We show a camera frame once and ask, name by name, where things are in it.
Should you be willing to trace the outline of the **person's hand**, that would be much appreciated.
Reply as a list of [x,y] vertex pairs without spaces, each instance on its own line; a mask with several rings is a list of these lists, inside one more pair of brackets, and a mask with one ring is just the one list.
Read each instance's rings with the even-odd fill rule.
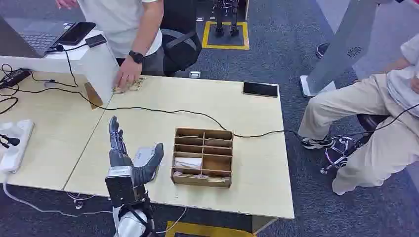
[[127,56],[117,72],[115,87],[122,91],[128,90],[140,78],[142,68],[142,63],[136,63],[131,56]]

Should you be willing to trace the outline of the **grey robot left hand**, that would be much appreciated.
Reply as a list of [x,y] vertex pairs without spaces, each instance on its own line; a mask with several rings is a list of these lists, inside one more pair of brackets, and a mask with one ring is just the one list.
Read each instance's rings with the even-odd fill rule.
[[119,128],[117,117],[112,116],[109,122],[109,134],[111,149],[109,160],[112,167],[128,166],[133,170],[133,183],[135,186],[147,184],[154,179],[154,173],[158,169],[164,157],[164,145],[158,143],[154,148],[154,154],[143,166],[136,167],[128,155],[123,139],[123,130]]

